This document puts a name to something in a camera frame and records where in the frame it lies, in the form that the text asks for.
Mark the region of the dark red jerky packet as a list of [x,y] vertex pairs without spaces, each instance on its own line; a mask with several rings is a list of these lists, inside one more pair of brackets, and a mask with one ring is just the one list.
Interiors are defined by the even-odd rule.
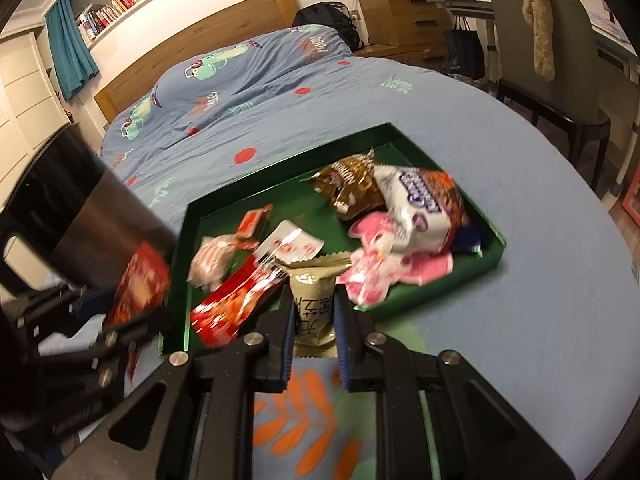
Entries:
[[115,327],[158,307],[170,284],[169,266],[149,243],[142,242],[130,259],[116,288],[105,325]]

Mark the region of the red spicy snack pouch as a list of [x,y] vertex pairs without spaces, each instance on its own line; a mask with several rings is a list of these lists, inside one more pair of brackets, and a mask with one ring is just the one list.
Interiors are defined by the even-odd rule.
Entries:
[[233,274],[190,313],[194,333],[207,348],[220,348],[285,280],[281,264],[318,256],[324,241],[283,220]]

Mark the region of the pink striped snack packet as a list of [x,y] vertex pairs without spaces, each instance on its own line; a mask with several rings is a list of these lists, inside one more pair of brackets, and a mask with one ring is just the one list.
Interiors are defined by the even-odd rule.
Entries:
[[199,288],[216,290],[224,281],[235,253],[254,250],[256,245],[241,240],[235,234],[204,236],[201,246],[191,260],[188,282]]

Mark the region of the olive green snack packet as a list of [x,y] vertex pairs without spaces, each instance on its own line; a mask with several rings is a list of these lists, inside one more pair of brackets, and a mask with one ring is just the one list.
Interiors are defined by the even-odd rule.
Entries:
[[294,356],[314,359],[336,356],[333,349],[333,295],[336,279],[351,265],[349,252],[336,252],[292,263],[279,261],[281,269],[288,274],[288,284],[299,318]]

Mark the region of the pink cartoon character packet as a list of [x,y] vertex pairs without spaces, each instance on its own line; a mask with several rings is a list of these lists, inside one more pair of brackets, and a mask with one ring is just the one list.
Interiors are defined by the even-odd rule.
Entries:
[[350,255],[350,267],[336,282],[344,285],[351,302],[371,307],[382,302],[398,283],[423,286],[454,270],[450,252],[393,252],[395,233],[387,212],[373,211],[358,219],[348,236],[360,240],[361,247]]

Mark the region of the small red candy packet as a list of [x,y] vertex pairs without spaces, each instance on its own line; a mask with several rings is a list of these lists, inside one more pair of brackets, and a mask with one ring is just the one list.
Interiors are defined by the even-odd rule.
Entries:
[[239,240],[249,240],[250,242],[258,242],[262,238],[271,216],[273,206],[267,204],[257,209],[247,211],[239,226],[236,228],[235,235]]

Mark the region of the white blue cookie pack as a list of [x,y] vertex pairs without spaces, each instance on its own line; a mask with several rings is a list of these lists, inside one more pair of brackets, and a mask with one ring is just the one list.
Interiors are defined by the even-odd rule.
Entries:
[[449,174],[388,165],[375,166],[373,174],[395,233],[393,252],[482,252],[480,229]]

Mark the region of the brown chocolate snack bag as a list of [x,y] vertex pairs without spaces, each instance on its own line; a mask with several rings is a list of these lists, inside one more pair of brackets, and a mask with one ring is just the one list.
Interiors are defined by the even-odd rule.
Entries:
[[374,149],[332,162],[304,179],[344,221],[354,220],[366,212],[385,205],[373,174]]

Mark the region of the white wardrobe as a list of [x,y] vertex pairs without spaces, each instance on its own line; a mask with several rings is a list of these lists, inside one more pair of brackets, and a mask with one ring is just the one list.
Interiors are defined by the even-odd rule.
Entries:
[[68,124],[42,62],[33,32],[1,41],[1,200],[27,164]]

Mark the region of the green tray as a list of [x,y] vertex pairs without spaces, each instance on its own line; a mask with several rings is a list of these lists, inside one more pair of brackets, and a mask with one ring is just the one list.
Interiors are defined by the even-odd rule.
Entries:
[[[356,249],[356,240],[347,235],[348,224],[337,218],[326,201],[304,180],[331,162],[369,150],[375,151],[376,158],[386,165],[439,168],[408,136],[391,124],[382,124],[283,159],[191,202],[186,207],[172,258],[171,286],[166,298],[171,326],[163,336],[163,352],[204,348],[192,330],[190,313],[205,299],[206,293],[188,283],[190,263],[203,236],[230,233],[247,211],[272,205],[269,231],[281,221],[290,220],[323,240],[325,254]],[[463,200],[466,213],[480,232],[482,253],[455,255],[449,275],[422,287],[393,286],[382,304],[372,308],[377,321],[420,307],[498,266],[506,240],[469,196]]]

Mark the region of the teal curtain left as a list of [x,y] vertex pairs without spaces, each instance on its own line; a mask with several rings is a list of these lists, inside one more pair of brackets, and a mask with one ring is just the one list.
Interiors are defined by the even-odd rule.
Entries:
[[82,40],[70,0],[58,0],[46,14],[46,25],[56,79],[65,101],[99,75],[99,67]]

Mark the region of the wooden headboard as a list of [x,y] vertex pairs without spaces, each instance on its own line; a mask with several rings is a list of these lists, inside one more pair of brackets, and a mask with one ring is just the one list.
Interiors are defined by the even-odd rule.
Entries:
[[296,0],[244,0],[180,30],[126,67],[95,96],[107,122],[149,92],[166,70],[195,55],[292,25]]

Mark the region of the dark shopping bag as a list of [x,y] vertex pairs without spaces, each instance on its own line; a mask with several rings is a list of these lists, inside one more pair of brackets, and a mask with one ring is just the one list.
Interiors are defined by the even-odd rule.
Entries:
[[485,58],[480,37],[464,16],[454,18],[454,27],[446,31],[450,73],[480,80],[485,77]]

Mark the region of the black backpack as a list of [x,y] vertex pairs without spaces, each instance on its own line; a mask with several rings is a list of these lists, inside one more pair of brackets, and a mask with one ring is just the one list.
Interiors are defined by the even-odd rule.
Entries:
[[358,28],[344,3],[326,1],[299,9],[292,21],[293,27],[322,25],[335,29],[352,52],[364,47]]

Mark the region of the wooden dresser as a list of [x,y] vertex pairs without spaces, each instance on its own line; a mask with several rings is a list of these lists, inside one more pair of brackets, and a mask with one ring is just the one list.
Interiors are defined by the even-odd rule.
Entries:
[[443,70],[451,16],[437,0],[358,0],[369,45],[364,58],[388,58],[411,66]]

